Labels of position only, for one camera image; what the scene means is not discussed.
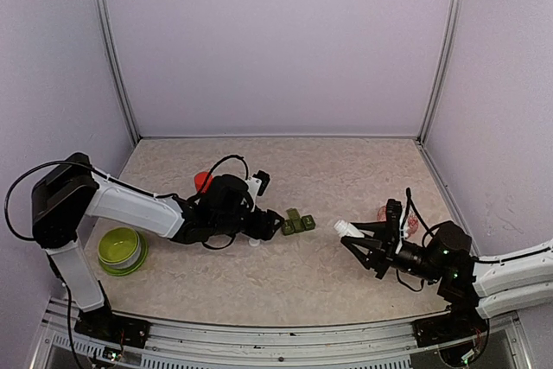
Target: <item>white wall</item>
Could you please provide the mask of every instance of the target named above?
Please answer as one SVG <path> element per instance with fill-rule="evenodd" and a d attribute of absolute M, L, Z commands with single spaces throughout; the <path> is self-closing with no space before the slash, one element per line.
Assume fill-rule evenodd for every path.
<path fill-rule="evenodd" d="M 23 171 L 80 150 L 117 173 L 130 154 L 92 0 L 0 0 L 0 198 Z M 30 234 L 30 187 L 11 216 Z M 0 366 L 22 367 L 54 287 L 38 245 L 0 220 Z"/>
<path fill-rule="evenodd" d="M 429 151 L 482 254 L 553 239 L 553 0 L 463 0 Z M 520 313 L 553 361 L 553 306 Z"/>
<path fill-rule="evenodd" d="M 108 0 L 143 136 L 416 136 L 449 0 Z"/>

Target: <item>marble patterned tabletop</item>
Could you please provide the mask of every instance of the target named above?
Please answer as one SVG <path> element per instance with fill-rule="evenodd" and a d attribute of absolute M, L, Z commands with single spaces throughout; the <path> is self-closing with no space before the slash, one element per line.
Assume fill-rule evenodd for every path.
<path fill-rule="evenodd" d="M 100 238 L 118 224 L 100 219 L 86 255 L 115 310 L 245 326 L 320 326 L 383 321 L 444 310 L 437 287 L 413 293 L 389 272 L 366 271 L 340 244 L 337 219 L 376 220 L 388 198 L 404 201 L 406 187 L 428 224 L 449 219 L 440 193 L 411 140 L 364 138 L 202 138 L 142 140 L 121 178 L 157 193 L 194 193 L 194 175 L 222 156 L 245 156 L 250 170 L 270 174 L 262 208 L 282 215 L 290 207 L 311 214 L 313 231 L 251 247 L 239 235 L 223 251 L 180 245 L 145 233 L 149 255 L 127 277 L 99 267 Z M 242 175 L 230 161 L 217 173 Z M 420 243 L 421 229 L 412 237 Z M 226 237 L 210 239 L 222 245 Z M 417 286 L 418 280 L 404 280 Z"/>

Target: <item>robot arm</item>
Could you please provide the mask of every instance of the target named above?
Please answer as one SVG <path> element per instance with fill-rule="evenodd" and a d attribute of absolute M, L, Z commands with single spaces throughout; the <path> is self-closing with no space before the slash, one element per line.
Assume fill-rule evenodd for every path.
<path fill-rule="evenodd" d="M 283 222 L 277 213 L 256 207 L 255 200 L 269 180 L 262 171 L 246 180 L 215 176 L 202 193 L 184 200 L 176 194 L 151 194 L 112 178 L 81 153 L 67 158 L 33 187 L 33 237 L 81 310 L 75 331 L 116 342 L 124 331 L 130 334 L 127 344 L 135 347 L 143 347 L 148 331 L 146 321 L 111 312 L 78 241 L 77 227 L 85 215 L 114 219 L 182 244 L 205 244 L 220 234 L 233 240 L 239 232 L 269 240 Z"/>
<path fill-rule="evenodd" d="M 453 222 L 440 224 L 422 247 L 404 240 L 400 218 L 401 203 L 388 200 L 386 222 L 338 221 L 334 227 L 341 243 L 365 268 L 375 270 L 376 278 L 392 267 L 440 284 L 438 295 L 451 303 L 451 312 L 414 322 L 420 347 L 472 335 L 474 328 L 484 331 L 486 319 L 553 300 L 553 241 L 477 258 L 470 255 L 472 239 Z"/>

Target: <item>table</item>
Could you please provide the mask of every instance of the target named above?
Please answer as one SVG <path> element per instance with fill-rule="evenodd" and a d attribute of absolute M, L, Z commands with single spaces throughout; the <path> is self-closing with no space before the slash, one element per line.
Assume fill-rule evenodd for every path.
<path fill-rule="evenodd" d="M 178 321 L 225 325 L 320 326 L 424 315 L 444 310 L 437 287 L 408 291 L 395 272 L 374 278 L 340 244 L 337 219 L 376 220 L 388 198 L 413 200 L 429 225 L 450 218 L 448 209 L 411 140 L 365 138 L 199 138 L 142 140 L 121 179 L 157 193 L 195 192 L 194 175 L 222 156 L 245 156 L 251 172 L 270 174 L 262 208 L 283 216 L 290 207 L 311 214 L 313 231 L 283 236 L 251 247 L 239 235 L 223 251 L 180 245 L 144 233 L 149 255 L 127 277 L 100 268 L 96 248 L 119 224 L 100 219 L 86 245 L 92 269 L 115 310 Z M 242 176 L 238 161 L 217 172 Z M 420 243 L 421 229 L 413 236 Z M 210 239 L 223 245 L 226 237 Z M 417 287 L 418 280 L 404 276 Z"/>

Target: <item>green block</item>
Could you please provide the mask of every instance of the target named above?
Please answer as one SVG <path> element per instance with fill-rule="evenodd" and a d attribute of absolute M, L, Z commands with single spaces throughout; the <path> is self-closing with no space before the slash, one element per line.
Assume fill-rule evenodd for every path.
<path fill-rule="evenodd" d="M 312 229 L 315 229 L 315 221 L 313 220 L 313 216 L 311 215 L 303 216 L 302 223 L 306 231 L 311 231 Z"/>
<path fill-rule="evenodd" d="M 284 221 L 282 230 L 284 235 L 292 235 L 294 233 L 294 226 L 292 225 L 291 219 L 287 219 Z"/>
<path fill-rule="evenodd" d="M 301 219 L 292 219 L 292 226 L 294 227 L 294 232 L 303 232 L 305 231 L 305 226 Z"/>
<path fill-rule="evenodd" d="M 292 220 L 300 219 L 300 213 L 294 207 L 291 207 L 290 209 L 286 209 L 286 213 L 288 214 L 288 217 Z"/>

